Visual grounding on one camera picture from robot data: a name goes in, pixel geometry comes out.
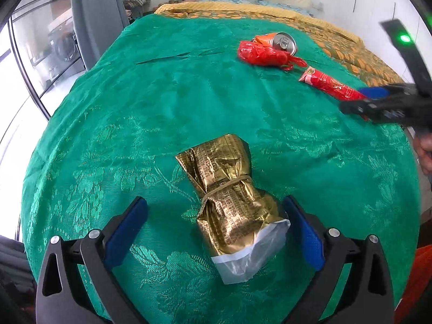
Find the right hand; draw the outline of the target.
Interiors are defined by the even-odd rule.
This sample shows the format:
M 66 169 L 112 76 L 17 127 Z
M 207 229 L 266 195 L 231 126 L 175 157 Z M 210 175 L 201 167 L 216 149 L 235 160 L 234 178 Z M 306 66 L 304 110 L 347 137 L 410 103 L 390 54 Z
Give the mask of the right hand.
M 431 133 L 425 135 L 415 135 L 413 147 L 417 154 L 419 165 L 423 173 L 427 176 L 432 173 L 432 136 Z

